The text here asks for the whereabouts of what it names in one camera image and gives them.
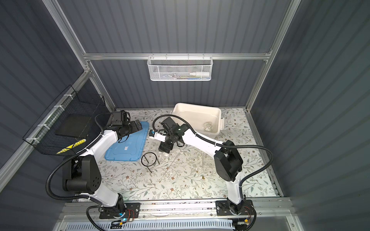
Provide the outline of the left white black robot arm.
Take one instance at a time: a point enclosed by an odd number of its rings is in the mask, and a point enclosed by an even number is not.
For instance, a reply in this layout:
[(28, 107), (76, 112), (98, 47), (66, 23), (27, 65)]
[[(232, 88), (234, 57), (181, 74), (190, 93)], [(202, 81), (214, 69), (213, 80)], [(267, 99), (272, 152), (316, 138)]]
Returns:
[[(111, 208), (116, 213), (124, 214), (127, 210), (121, 194), (110, 190), (102, 182), (97, 161), (106, 151), (122, 138), (142, 130), (140, 121), (131, 120), (129, 112), (124, 110), (110, 114), (108, 125), (103, 127), (94, 120), (100, 134), (85, 148), (72, 156), (65, 157), (56, 166), (46, 180), (45, 190), (55, 200), (89, 199), (103, 208)], [(59, 196), (52, 192), (51, 182), (58, 170), (62, 170), (62, 187), (67, 192), (75, 192), (75, 196)]]

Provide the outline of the clear glass flask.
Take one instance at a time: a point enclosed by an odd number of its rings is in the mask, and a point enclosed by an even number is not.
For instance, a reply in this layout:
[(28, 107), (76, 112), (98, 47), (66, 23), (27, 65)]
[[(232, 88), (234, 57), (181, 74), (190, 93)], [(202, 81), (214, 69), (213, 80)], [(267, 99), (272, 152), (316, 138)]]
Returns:
[(206, 131), (206, 132), (212, 132), (213, 131), (213, 124), (212, 122), (206, 122), (203, 126), (203, 129)]

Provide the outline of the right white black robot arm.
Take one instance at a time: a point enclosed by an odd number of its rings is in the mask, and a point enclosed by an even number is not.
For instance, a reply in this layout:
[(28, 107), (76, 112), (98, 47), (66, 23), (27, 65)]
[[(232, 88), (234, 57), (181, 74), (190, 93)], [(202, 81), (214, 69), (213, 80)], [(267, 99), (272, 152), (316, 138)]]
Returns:
[[(217, 174), (226, 181), (227, 206), (233, 215), (241, 214), (245, 207), (252, 209), (252, 205), (244, 197), (242, 185), (247, 179), (271, 166), (274, 155), (270, 150), (260, 145), (235, 145), (230, 140), (221, 142), (211, 139), (196, 132), (187, 121), (176, 115), (164, 114), (158, 116), (153, 120), (152, 128), (150, 136), (161, 141), (159, 147), (161, 152), (169, 153), (174, 143), (181, 142), (193, 146), (212, 157)], [(266, 151), (268, 162), (253, 173), (243, 176), (243, 158), (238, 150), (249, 148)]]

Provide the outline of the white plastic storage bin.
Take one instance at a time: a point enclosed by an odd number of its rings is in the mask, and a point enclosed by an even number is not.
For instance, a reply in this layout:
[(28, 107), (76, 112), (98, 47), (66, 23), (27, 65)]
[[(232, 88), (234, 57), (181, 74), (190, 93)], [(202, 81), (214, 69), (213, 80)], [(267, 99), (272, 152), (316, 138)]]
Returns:
[[(187, 121), (195, 131), (212, 139), (219, 135), (225, 125), (225, 119), (222, 118), (222, 111), (217, 107), (177, 103), (171, 114), (181, 117)], [(206, 132), (203, 129), (206, 122), (212, 122), (212, 132)]]

